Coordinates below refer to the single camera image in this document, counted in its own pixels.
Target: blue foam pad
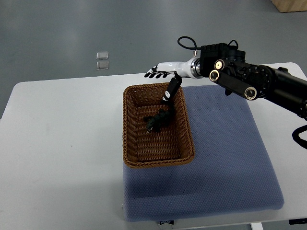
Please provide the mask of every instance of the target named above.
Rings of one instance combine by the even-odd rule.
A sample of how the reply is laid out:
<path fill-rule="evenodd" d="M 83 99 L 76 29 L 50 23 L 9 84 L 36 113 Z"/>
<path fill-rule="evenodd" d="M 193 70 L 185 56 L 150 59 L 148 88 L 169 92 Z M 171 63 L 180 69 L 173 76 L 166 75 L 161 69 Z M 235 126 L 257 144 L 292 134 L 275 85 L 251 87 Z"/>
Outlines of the blue foam pad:
<path fill-rule="evenodd" d="M 195 145 L 186 165 L 123 165 L 127 221 L 174 220 L 280 209 L 268 153 L 245 99 L 219 86 L 183 87 Z"/>

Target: brown woven basket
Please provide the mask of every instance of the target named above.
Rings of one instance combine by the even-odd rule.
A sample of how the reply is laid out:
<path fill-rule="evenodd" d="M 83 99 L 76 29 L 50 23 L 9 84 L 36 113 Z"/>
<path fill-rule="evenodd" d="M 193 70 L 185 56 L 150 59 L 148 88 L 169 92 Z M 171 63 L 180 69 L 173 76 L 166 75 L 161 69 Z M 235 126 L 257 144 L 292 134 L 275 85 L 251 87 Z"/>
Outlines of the brown woven basket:
<path fill-rule="evenodd" d="M 123 160 L 131 168 L 181 165 L 193 160 L 195 149 L 184 94 L 173 98 L 175 116 L 160 132 L 146 132 L 145 116 L 168 110 L 161 99 L 168 83 L 133 85 L 123 95 Z"/>

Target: black robotic arm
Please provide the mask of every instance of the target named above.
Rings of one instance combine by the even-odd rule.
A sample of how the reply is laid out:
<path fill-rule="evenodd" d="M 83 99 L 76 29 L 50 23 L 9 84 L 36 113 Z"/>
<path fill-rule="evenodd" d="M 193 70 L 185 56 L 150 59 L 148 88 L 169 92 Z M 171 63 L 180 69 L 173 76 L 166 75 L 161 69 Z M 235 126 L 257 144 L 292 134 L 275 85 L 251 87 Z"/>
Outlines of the black robotic arm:
<path fill-rule="evenodd" d="M 194 47 L 186 47 L 180 43 L 188 38 Z M 164 101 L 170 100 L 177 92 L 181 77 L 209 79 L 224 87 L 225 94 L 235 93 L 247 100 L 264 98 L 307 120 L 307 81 L 292 76 L 287 69 L 273 69 L 264 65 L 245 63 L 245 52 L 238 50 L 238 43 L 232 40 L 229 44 L 219 43 L 197 47 L 189 37 L 180 37 L 178 44 L 191 50 L 200 50 L 200 57 L 193 57 L 188 62 L 159 63 L 151 68 L 145 77 L 159 78 L 174 74 L 165 95 Z M 299 134 L 307 131 L 307 125 L 296 129 L 292 136 L 295 142 L 307 149 L 307 141 Z"/>

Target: white robotic hand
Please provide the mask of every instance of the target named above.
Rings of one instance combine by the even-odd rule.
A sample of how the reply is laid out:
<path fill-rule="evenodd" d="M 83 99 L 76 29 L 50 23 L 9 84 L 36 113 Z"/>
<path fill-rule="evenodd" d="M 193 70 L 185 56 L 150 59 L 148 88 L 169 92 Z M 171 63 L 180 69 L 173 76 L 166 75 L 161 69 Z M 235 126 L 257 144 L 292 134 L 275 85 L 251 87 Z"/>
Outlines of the white robotic hand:
<path fill-rule="evenodd" d="M 193 79 L 203 78 L 202 75 L 199 74 L 200 69 L 200 58 L 193 57 L 187 62 L 163 62 L 158 65 L 152 67 L 147 73 L 145 77 L 149 78 L 166 78 L 170 74 L 177 74 L 180 77 L 190 77 Z"/>

